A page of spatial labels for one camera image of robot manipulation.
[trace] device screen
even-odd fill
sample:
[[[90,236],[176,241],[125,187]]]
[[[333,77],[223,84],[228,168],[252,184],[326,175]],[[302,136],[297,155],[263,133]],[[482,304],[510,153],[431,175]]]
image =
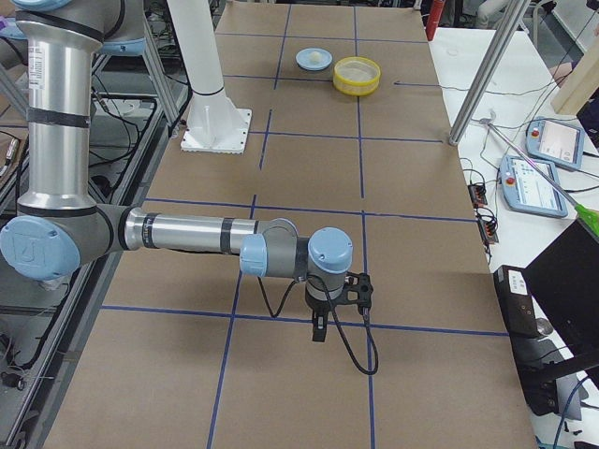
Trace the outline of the device screen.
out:
[[[529,166],[523,159],[513,159],[512,164],[518,180],[516,185],[522,204],[542,209],[559,210],[557,194],[551,184],[534,171],[534,168]],[[549,164],[537,162],[536,166],[552,178]]]
[[[547,120],[543,127],[539,151],[547,156],[573,163],[577,139],[578,130],[575,128]]]

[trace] white table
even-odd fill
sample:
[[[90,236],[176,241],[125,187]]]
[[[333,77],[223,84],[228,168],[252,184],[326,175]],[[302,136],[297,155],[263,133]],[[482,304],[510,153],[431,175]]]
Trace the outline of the white table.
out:
[[[431,43],[431,53],[441,86],[459,89],[468,89],[470,87],[493,33],[494,31],[450,28],[437,30]],[[551,82],[551,75],[531,40],[525,33],[517,32],[493,75],[488,91],[523,93],[544,87]],[[541,95],[545,97],[553,87],[552,84],[548,89],[519,96],[485,94],[475,112],[475,118],[489,117],[493,111],[496,114],[495,124],[520,126],[533,118],[531,114],[534,111],[533,106],[537,99]],[[558,89],[553,90],[536,115],[561,119],[573,118],[572,116],[558,116],[554,113],[550,105],[550,99],[557,92]],[[465,96],[465,92],[444,89],[447,114],[449,121],[452,123],[455,121]],[[503,131],[524,149],[526,126],[522,126],[520,130],[505,129]],[[483,126],[472,123],[460,142],[459,151],[461,157],[472,161],[474,169],[480,171],[485,176],[486,181],[492,181],[497,177],[497,170],[480,157],[486,134],[487,130]],[[506,145],[501,143],[493,134],[489,135],[484,152],[489,161],[498,166],[506,150]],[[588,138],[585,139],[585,152],[597,153]],[[462,162],[464,167],[469,167],[467,161]],[[582,169],[599,174],[599,159],[583,156]],[[599,180],[594,180],[576,172],[571,173],[560,169],[559,175],[562,187],[566,189],[578,189],[599,184]],[[470,173],[465,172],[465,177],[466,180],[469,180]],[[473,181],[479,181],[476,174],[473,174]],[[526,267],[576,217],[576,213],[570,205],[568,205],[568,217],[565,219],[551,219],[514,212],[507,208],[501,190],[495,195],[494,183],[488,183],[487,186],[489,208],[496,210],[498,215],[498,236],[500,240],[500,243],[491,246],[492,258],[489,264],[491,272],[501,265]],[[576,199],[588,208],[599,210],[599,191],[576,194]],[[542,316],[542,312],[538,307],[537,313]],[[551,339],[557,347],[564,345],[556,332],[551,335]],[[563,350],[562,354],[565,357],[571,356],[567,349]],[[585,388],[591,394],[587,401],[590,404],[599,405],[599,391],[591,382],[586,382]],[[583,432],[578,437],[574,437],[572,433],[562,432],[560,437],[561,445],[573,447],[574,440],[599,444],[599,412],[583,409],[582,415],[582,423],[568,422],[568,426],[571,430],[582,428]],[[541,441],[545,443],[553,442],[555,430],[559,424],[559,416],[547,415],[539,418],[532,415],[532,420],[536,435]]]

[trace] barcode sticker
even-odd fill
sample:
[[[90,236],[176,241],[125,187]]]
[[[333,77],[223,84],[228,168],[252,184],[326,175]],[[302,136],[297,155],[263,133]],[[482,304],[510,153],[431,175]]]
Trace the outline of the barcode sticker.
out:
[[[517,295],[526,295],[528,293],[522,273],[509,269],[507,271],[507,276],[509,277],[509,289],[512,293]]]
[[[44,88],[44,49],[29,47],[29,89]]]

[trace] red tube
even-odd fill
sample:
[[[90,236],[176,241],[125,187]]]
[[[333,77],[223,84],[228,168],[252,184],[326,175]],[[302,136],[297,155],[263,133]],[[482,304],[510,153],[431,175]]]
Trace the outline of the red tube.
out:
[[[427,20],[427,39],[429,42],[432,41],[434,33],[437,31],[445,4],[446,0],[433,0],[432,2],[431,14],[429,14],[429,19]]]

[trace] yellow bowl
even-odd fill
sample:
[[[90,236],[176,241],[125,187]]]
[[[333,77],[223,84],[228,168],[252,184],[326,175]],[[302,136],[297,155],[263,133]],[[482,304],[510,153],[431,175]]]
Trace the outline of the yellow bowl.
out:
[[[381,67],[359,56],[343,58],[333,69],[333,84],[344,94],[363,96],[373,93],[381,79]]]

